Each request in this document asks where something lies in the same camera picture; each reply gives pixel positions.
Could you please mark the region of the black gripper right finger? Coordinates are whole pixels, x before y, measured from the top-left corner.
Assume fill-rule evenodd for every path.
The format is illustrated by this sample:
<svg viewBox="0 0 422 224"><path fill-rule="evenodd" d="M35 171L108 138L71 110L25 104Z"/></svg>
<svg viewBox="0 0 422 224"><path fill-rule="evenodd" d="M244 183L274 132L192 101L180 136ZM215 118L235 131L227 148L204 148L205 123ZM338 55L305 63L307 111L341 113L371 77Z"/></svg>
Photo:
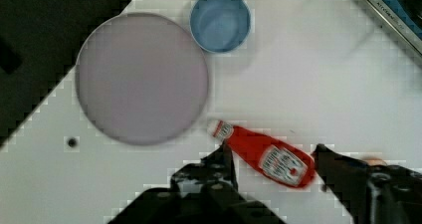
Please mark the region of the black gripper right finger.
<svg viewBox="0 0 422 224"><path fill-rule="evenodd" d="M422 179L400 165L369 165L323 144L316 172L351 215L353 224L422 224Z"/></svg>

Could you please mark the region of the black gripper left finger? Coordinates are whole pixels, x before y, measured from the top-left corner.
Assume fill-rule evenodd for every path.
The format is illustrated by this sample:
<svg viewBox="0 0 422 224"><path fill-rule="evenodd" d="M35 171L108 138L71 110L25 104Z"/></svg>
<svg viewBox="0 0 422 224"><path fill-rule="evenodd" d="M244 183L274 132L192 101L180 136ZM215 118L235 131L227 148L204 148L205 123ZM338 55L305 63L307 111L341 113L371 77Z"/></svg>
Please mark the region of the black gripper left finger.
<svg viewBox="0 0 422 224"><path fill-rule="evenodd" d="M206 184L219 182L238 189L232 150L225 143L201 158L199 163L186 164L176 171L171 176L170 189L184 198L188 194L198 194Z"/></svg>

